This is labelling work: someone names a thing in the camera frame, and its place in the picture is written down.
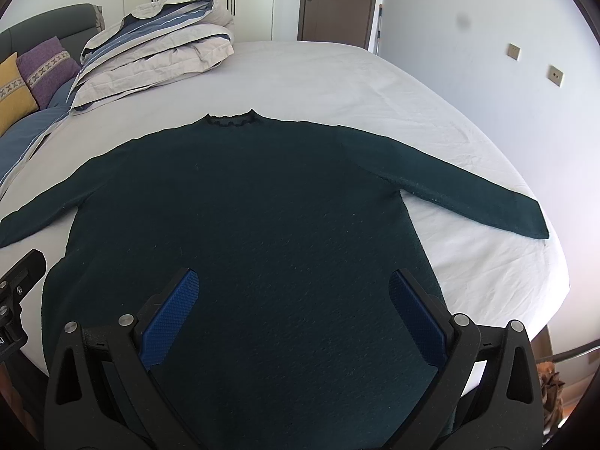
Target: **brown crumpled fabric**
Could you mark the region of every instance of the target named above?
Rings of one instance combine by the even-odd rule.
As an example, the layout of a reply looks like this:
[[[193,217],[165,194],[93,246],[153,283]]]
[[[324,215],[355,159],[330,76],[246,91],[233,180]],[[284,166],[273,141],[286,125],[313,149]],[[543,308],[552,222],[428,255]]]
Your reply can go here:
[[[549,431],[549,436],[556,433],[563,419],[562,389],[565,383],[560,380],[559,375],[553,362],[538,363],[539,386],[544,404],[544,431]]]

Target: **metal bolt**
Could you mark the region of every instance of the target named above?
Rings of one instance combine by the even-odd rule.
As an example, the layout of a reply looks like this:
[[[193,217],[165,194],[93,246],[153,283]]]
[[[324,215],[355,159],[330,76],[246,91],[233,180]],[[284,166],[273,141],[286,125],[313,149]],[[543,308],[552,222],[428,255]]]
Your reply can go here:
[[[458,313],[454,317],[454,323],[456,323],[458,326],[467,326],[470,323],[470,320],[466,314]]]
[[[65,332],[73,333],[77,329],[77,321],[69,321],[65,325]]]
[[[124,314],[119,318],[119,324],[121,326],[129,326],[131,323],[133,323],[133,315],[131,314]]]
[[[521,323],[521,321],[519,321],[519,320],[512,320],[511,328],[513,330],[515,330],[515,332],[522,332],[525,329],[525,327],[523,326],[523,323]]]

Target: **blue bedding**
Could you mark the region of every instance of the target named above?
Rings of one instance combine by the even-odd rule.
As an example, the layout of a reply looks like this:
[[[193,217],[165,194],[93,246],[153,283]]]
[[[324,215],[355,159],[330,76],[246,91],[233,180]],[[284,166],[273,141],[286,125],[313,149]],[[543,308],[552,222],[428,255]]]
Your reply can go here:
[[[67,96],[73,81],[67,81],[56,91],[48,108],[22,118],[0,136],[0,184],[37,136],[68,113]]]

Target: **mattress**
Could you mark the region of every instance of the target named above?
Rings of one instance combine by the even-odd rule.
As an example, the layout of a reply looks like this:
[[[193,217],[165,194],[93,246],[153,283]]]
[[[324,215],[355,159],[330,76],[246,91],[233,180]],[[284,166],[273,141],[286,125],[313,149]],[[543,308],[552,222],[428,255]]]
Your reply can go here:
[[[246,42],[234,49],[233,56],[208,73],[60,122],[11,178],[0,200],[0,218],[66,179],[89,158],[132,138],[193,123],[206,114],[232,116],[250,109],[278,120],[385,135],[534,197],[471,121],[417,79],[363,49],[321,42]],[[548,219],[550,238],[535,240],[402,194],[449,311],[491,326],[518,318],[530,338],[547,324],[569,290],[565,257]],[[75,213],[0,249],[0,272],[32,248],[44,253],[50,269],[64,256]],[[22,350],[47,372],[41,344],[43,281],[22,301],[29,335]],[[478,384],[483,366],[476,364],[465,392]]]

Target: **door frame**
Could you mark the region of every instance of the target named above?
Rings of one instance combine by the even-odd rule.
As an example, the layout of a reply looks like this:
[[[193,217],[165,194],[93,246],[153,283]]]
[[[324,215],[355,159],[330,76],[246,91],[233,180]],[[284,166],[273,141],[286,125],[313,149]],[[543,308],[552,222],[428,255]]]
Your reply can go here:
[[[367,49],[368,50],[368,46],[369,46],[369,42],[371,40],[371,31],[373,29],[373,18],[375,16],[375,5],[376,4],[376,0],[371,0],[371,12],[370,12],[370,16],[369,16],[369,21],[367,23],[367,32],[365,34],[365,41],[362,45],[363,49]],[[302,40],[302,33],[304,31],[304,9],[306,6],[306,0],[300,0],[300,9],[299,9],[299,16],[298,16],[298,40],[301,41]]]

